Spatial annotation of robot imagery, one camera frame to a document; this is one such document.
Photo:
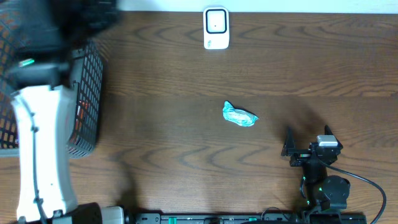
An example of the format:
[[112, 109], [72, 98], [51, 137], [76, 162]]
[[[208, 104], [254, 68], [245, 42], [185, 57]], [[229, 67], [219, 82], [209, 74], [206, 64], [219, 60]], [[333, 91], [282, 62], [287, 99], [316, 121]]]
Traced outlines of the teal snack wrapper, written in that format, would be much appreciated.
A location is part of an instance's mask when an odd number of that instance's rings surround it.
[[256, 115], [241, 109], [235, 108], [229, 101], [224, 102], [223, 117], [226, 121], [237, 124], [241, 127], [250, 127], [259, 119]]

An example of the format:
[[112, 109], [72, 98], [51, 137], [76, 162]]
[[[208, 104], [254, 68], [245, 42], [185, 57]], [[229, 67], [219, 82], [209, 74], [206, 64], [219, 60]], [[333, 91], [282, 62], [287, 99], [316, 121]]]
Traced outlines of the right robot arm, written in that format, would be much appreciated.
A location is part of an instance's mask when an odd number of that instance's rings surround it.
[[307, 208], [302, 210], [301, 216], [307, 223], [315, 215], [340, 216], [340, 212], [347, 208], [350, 182], [338, 175], [328, 175], [326, 170], [337, 161], [342, 149], [343, 145], [328, 126], [307, 149], [298, 149], [292, 130], [287, 130], [281, 155], [290, 158], [291, 167], [303, 170], [300, 192], [307, 200]]

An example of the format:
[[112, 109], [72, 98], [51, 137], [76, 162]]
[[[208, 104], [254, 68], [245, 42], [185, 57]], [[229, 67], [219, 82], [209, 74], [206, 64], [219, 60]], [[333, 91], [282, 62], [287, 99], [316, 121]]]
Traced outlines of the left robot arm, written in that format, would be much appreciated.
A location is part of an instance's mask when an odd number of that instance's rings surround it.
[[115, 1], [1, 2], [1, 156], [18, 157], [17, 223], [130, 223], [121, 206], [79, 204], [70, 159], [96, 144], [103, 62], [93, 37]]

